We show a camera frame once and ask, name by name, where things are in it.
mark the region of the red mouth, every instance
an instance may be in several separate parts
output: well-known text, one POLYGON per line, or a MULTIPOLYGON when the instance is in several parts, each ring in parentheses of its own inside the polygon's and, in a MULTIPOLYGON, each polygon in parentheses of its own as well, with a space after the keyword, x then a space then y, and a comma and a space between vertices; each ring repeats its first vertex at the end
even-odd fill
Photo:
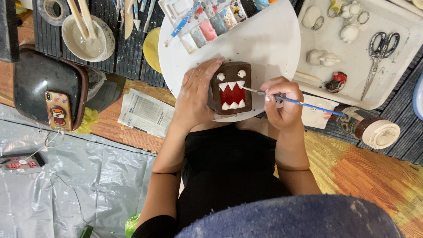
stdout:
POLYGON ((228 106, 231 106, 233 103, 236 103, 236 105, 234 104, 232 106, 233 109, 244 107, 245 106, 245 89, 240 88, 237 83, 235 84, 232 90, 230 86, 227 85, 224 91, 220 89, 220 102, 222 106, 225 103, 227 103, 228 106))

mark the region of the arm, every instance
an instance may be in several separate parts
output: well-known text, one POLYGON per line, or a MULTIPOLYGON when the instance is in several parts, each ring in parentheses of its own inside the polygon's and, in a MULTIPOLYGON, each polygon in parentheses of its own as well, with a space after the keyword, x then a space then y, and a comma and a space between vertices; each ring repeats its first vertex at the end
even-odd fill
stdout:
POLYGON ((219 118, 207 106, 207 100, 210 80, 224 61, 224 58, 211 59, 185 74, 169 130, 153 163, 147 197, 137 228, 155 216, 169 215, 176 218, 185 137, 193 127, 219 118))
POLYGON ((276 142, 275 158, 279 179, 293 195, 321 194, 311 172, 304 144, 304 125, 301 121, 302 106, 284 101, 276 108, 273 96, 285 93, 287 98, 303 102, 304 97, 297 83, 285 77, 265 82, 260 90, 266 91, 265 110, 270 123, 280 130, 276 142))

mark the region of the scissors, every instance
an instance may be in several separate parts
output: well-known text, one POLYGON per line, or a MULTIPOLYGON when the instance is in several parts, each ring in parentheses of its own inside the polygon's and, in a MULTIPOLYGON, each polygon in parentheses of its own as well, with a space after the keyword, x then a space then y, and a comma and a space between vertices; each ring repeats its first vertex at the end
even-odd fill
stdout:
POLYGON ((369 55, 373 59, 373 65, 370 69, 369 76, 367 77, 366 84, 364 86, 363 93, 361 94, 361 99, 363 100, 364 96, 366 95, 367 91, 369 91, 371 82, 374 79, 374 76, 377 72, 377 67, 382 59, 388 58, 389 56, 394 53, 395 49, 397 48, 399 43, 399 33, 391 33, 386 35, 385 32, 378 32, 376 33, 370 41, 369 45, 369 55), (374 49, 374 42, 378 37, 381 37, 380 43, 376 49, 374 49), (390 49, 388 49, 392 38, 395 38, 395 41, 390 49))

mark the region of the brown clay block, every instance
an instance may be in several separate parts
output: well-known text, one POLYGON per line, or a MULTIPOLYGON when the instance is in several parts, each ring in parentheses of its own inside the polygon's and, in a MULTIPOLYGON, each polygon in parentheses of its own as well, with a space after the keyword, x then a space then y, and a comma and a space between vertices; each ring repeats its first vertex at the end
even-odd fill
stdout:
POLYGON ((213 93, 213 104, 214 104, 214 111, 219 115, 230 115, 236 114, 246 111, 251 111, 253 108, 253 102, 251 100, 251 92, 245 89, 240 89, 238 84, 235 85, 234 89, 231 90, 229 86, 226 86, 224 91, 221 91, 219 84, 220 83, 231 83, 237 81, 244 81, 244 87, 251 88, 251 65, 247 62, 229 62, 224 63, 221 67, 215 72, 213 77, 210 81, 211 91, 213 93), (246 76, 241 78, 238 76, 238 72, 244 70, 246 72, 246 76), (225 75, 225 79, 220 81, 217 78, 219 73, 223 73, 225 75), (223 100, 231 100, 234 99, 239 103, 239 99, 244 96, 245 98, 245 106, 242 108, 237 109, 222 109, 222 104, 224 103, 221 99, 221 94, 224 97, 223 100))

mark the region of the white eye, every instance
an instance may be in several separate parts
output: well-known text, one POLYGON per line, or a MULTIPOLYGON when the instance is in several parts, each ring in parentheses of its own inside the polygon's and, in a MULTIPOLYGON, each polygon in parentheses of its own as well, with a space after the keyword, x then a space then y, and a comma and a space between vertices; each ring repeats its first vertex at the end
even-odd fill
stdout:
POLYGON ((225 79, 225 74, 224 73, 218 73, 217 79, 220 80, 220 81, 223 81, 225 79))
POLYGON ((240 70, 238 72, 238 77, 240 77, 240 78, 244 78, 246 75, 247 75, 247 73, 244 70, 240 70))

